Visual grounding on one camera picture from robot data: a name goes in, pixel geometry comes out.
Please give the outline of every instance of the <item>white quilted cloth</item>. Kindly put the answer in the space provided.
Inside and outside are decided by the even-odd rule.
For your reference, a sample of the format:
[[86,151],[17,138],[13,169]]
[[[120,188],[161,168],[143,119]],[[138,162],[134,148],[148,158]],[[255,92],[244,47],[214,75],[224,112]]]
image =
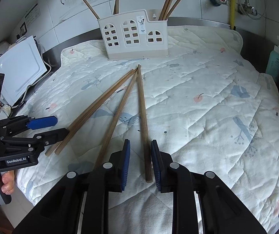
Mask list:
[[[268,233],[279,228],[279,94],[272,78],[240,56],[242,37],[227,29],[169,27],[168,57],[108,61],[100,40],[66,48],[62,66],[19,115],[55,115],[68,125],[115,81],[142,65],[150,139],[190,171],[214,171]],[[92,170],[102,138],[130,79],[72,138],[59,156],[21,169],[17,185],[34,205],[68,171]],[[118,121],[105,159],[131,141],[128,182],[109,196],[110,233],[171,233],[172,194],[147,184],[137,85]],[[28,131],[33,136],[39,131]],[[198,205],[199,230],[201,214]]]

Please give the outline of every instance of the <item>finger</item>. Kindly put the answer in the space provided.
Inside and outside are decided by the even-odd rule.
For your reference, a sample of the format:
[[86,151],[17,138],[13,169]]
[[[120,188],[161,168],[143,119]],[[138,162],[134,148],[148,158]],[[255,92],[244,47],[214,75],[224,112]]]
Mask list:
[[14,171],[9,171],[2,175],[2,182],[4,184],[13,181],[14,179],[15,179]]
[[6,194],[6,195],[12,194],[12,193],[14,192],[14,190],[15,190],[15,188],[13,188],[12,190],[6,192],[5,194]]
[[14,181],[10,181],[1,187],[3,193],[11,191],[14,188]]

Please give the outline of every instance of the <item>pipe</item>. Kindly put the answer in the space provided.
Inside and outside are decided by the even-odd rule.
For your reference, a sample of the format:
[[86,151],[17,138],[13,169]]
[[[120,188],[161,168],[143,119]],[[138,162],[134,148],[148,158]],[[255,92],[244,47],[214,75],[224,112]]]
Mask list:
[[235,7],[236,7],[236,0],[230,0],[230,18],[229,24],[230,29],[233,30],[235,26]]

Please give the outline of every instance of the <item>white cutting board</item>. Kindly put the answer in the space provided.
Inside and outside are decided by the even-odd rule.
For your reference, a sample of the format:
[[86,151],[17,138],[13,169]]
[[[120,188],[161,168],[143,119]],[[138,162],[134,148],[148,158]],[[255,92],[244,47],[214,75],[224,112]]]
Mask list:
[[46,71],[33,36],[18,43],[0,57],[0,73],[5,74],[2,98],[13,106],[27,86]]

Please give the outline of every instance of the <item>soap bottle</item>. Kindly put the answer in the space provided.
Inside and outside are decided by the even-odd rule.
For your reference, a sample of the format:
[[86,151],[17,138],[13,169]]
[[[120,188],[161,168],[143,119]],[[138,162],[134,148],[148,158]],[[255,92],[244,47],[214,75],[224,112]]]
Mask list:
[[265,73],[271,75],[273,77],[275,83],[278,83],[278,80],[279,80],[279,46],[275,46],[274,50],[271,51]]

